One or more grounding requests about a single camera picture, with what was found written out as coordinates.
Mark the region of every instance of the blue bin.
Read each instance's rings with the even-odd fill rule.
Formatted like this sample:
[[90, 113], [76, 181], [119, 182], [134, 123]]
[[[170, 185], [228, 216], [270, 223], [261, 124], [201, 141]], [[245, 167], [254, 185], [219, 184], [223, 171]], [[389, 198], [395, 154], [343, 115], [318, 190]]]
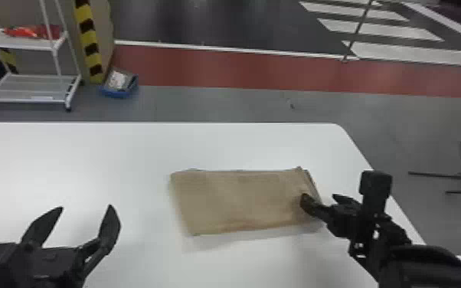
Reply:
[[125, 99], [125, 98], [129, 98], [137, 88], [138, 88], [138, 77], [136, 75], [132, 79], [129, 85], [129, 89], [127, 90], [124, 90], [124, 91], [110, 90], [110, 89], [106, 89], [105, 86], [101, 86], [100, 92], [107, 97], [116, 98], [116, 99]]

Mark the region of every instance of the floor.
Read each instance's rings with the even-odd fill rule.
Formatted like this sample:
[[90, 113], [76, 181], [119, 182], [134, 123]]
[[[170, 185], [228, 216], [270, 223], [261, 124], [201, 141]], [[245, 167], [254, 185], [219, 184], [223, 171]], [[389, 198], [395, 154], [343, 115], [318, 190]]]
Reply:
[[72, 113], [59, 106], [2, 106], [0, 121], [337, 123], [375, 169], [394, 176], [394, 197], [423, 239], [461, 254], [461, 196], [443, 193], [461, 183], [407, 175], [410, 169], [458, 172], [461, 99], [140, 87], [133, 98], [114, 100], [84, 87]]
[[[209, 0], [113, 3], [116, 38], [342, 55], [367, 0]], [[352, 54], [361, 59], [461, 66], [458, 24], [419, 4], [374, 1]], [[123, 19], [140, 18], [140, 21]]]

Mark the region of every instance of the folded towel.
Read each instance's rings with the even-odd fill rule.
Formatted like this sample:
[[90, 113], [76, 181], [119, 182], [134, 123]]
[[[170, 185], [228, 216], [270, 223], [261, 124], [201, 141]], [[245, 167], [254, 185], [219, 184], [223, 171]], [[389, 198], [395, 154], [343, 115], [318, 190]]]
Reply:
[[300, 195], [320, 200], [310, 174], [285, 171], [186, 170], [173, 173], [172, 187], [189, 234], [259, 230], [310, 221]]

